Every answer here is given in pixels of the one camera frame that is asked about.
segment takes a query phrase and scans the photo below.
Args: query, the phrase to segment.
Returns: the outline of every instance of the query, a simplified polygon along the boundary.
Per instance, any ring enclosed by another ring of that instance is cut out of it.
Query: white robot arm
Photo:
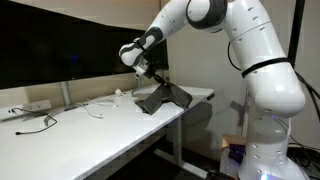
[[[305,97],[259,0],[171,0],[146,33],[123,46],[119,55],[136,69],[138,78],[148,69],[144,53],[186,24],[209,33],[226,31],[249,88],[249,127],[240,179],[260,179],[265,174],[275,180],[308,179],[286,157],[290,128],[284,130],[276,120],[298,114]]]

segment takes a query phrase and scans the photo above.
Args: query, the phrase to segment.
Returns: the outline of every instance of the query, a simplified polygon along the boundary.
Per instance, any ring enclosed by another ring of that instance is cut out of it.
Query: black cloth
[[[163,103],[173,102],[177,106],[186,109],[192,101],[192,96],[178,86],[166,82],[161,84],[147,99],[136,101],[144,113],[152,115]]]

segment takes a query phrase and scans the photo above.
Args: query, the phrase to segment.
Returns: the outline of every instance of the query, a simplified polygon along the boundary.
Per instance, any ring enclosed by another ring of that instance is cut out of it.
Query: computer monitor
[[[118,52],[143,33],[0,1],[0,89],[132,73]],[[166,41],[146,59],[168,69]]]

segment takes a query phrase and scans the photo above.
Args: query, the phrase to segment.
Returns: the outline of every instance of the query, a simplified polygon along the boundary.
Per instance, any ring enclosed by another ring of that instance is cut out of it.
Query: white table
[[[182,89],[193,96],[190,108],[213,94],[212,89]],[[186,112],[173,103],[166,103],[152,116],[144,114],[134,104],[137,98],[132,97],[130,91],[111,99],[118,107],[86,106],[92,114],[102,114],[103,119],[93,118],[85,109],[77,108],[55,116],[58,123],[38,134],[17,136],[15,132],[40,130],[45,127],[44,117],[0,123],[0,179],[84,179]],[[176,157],[161,151],[156,154],[190,169],[181,160],[180,120],[176,125]]]

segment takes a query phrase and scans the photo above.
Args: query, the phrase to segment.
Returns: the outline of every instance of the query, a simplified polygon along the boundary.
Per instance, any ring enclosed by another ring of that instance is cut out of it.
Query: power outlet
[[[0,122],[3,120],[16,118],[16,117],[30,114],[32,112],[39,112],[47,109],[51,109],[50,100],[43,100],[43,101],[32,102],[29,104],[22,104],[22,105],[0,108]]]

